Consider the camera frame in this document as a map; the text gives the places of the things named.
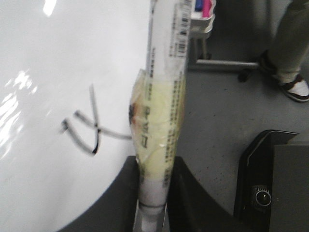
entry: foot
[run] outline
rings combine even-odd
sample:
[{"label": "foot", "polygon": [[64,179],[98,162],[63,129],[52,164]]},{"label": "foot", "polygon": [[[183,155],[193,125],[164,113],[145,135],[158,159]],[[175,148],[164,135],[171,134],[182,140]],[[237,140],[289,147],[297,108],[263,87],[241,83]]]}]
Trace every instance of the foot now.
[{"label": "foot", "polygon": [[308,83],[300,74],[298,74],[292,82],[285,83],[280,81],[280,77],[277,75],[277,68],[268,59],[267,51],[261,55],[258,63],[259,69],[276,80],[280,89],[286,96],[297,102],[309,101]]}]

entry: metal bar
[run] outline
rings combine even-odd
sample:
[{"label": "metal bar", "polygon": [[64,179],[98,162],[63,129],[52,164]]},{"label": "metal bar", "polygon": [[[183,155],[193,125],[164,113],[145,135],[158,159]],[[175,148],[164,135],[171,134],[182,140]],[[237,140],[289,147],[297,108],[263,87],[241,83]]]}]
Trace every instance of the metal bar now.
[{"label": "metal bar", "polygon": [[222,65],[222,66],[238,66],[256,69],[257,62],[243,62],[243,61],[229,61],[229,60],[212,60],[212,59],[198,59],[197,64],[204,65]]}]

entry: glossy white surface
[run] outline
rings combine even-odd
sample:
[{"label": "glossy white surface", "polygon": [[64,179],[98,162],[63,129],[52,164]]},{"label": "glossy white surface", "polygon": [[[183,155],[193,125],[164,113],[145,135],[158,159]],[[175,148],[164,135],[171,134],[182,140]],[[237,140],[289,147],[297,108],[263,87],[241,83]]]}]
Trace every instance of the glossy white surface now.
[{"label": "glossy white surface", "polygon": [[0,2],[0,231],[54,232],[108,188],[132,141],[101,135],[93,157],[61,122],[93,146],[94,84],[100,125],[130,134],[128,104],[145,67],[149,1]]}]

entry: pink item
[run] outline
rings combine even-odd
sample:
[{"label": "pink item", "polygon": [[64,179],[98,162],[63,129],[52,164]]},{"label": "pink item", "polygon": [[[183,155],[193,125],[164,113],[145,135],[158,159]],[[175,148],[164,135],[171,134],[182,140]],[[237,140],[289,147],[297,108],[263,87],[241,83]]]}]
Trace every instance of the pink item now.
[{"label": "pink item", "polygon": [[209,18],[211,16],[211,7],[212,7],[212,1],[204,0],[203,18]]}]

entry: person's leg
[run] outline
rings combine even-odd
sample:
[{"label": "person's leg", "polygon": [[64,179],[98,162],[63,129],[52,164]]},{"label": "person's leg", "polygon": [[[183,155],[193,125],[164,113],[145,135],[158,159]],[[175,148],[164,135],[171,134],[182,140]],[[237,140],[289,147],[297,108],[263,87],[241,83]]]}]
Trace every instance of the person's leg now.
[{"label": "person's leg", "polygon": [[309,50],[309,0],[293,0],[288,6],[267,56],[283,83],[295,80]]}]

